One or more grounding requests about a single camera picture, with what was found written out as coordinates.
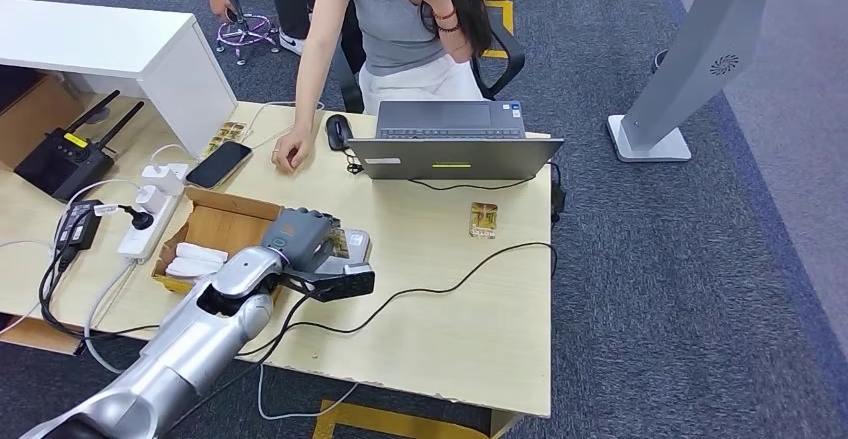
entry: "stool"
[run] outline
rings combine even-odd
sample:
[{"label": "stool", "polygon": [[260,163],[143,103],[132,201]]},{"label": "stool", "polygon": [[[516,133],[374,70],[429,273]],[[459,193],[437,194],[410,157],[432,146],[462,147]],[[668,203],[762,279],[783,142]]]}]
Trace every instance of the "stool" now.
[{"label": "stool", "polygon": [[276,36],[279,29],[265,16],[259,14],[246,14],[239,0],[230,0],[235,9],[235,21],[221,24],[218,28],[218,37],[215,39],[215,51],[224,52],[226,46],[232,46],[236,50],[236,64],[243,66],[245,61],[241,48],[259,42],[271,43],[271,52],[280,52]]}]

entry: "computer mouse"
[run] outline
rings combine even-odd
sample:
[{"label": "computer mouse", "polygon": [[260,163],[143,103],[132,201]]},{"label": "computer mouse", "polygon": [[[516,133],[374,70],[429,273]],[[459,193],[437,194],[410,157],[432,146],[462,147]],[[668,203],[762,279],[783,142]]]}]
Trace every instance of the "computer mouse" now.
[{"label": "computer mouse", "polygon": [[353,137],[353,131],[350,130],[350,123],[347,118],[341,114],[333,114],[327,119],[326,127],[330,149],[334,151],[347,149],[347,140]]}]

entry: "laptop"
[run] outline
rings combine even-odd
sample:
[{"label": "laptop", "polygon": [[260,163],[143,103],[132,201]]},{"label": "laptop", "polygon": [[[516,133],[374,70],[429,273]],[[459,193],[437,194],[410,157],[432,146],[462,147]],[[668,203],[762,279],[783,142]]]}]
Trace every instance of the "laptop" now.
[{"label": "laptop", "polygon": [[518,102],[384,101],[375,139],[349,139],[372,179],[525,180],[562,139],[525,138]]},{"label": "laptop", "polygon": [[372,179],[530,179],[562,139],[349,139]]},{"label": "laptop", "polygon": [[523,139],[521,103],[496,101],[383,101],[377,139]]}]

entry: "purple stool base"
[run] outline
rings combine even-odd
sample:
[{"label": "purple stool base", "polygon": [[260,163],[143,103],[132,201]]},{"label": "purple stool base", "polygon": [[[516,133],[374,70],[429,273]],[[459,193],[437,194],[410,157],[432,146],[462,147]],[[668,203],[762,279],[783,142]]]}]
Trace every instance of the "purple stool base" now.
[{"label": "purple stool base", "polygon": [[241,54],[242,47],[267,41],[272,46],[272,53],[280,52],[277,41],[274,39],[278,32],[267,17],[258,14],[243,14],[240,20],[236,22],[221,24],[221,27],[218,28],[215,50],[224,52],[225,46],[234,47],[236,49],[236,64],[243,66],[246,61]]}]

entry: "speaker grille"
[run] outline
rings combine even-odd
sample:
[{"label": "speaker grille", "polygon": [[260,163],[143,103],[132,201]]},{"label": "speaker grille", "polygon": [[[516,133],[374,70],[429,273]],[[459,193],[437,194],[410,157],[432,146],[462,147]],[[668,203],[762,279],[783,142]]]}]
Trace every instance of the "speaker grille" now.
[{"label": "speaker grille", "polygon": [[736,69],[736,66],[738,65],[739,56],[736,54],[728,54],[726,56],[719,57],[715,62],[713,62],[713,65],[710,66],[710,74],[714,76],[723,76]]}]

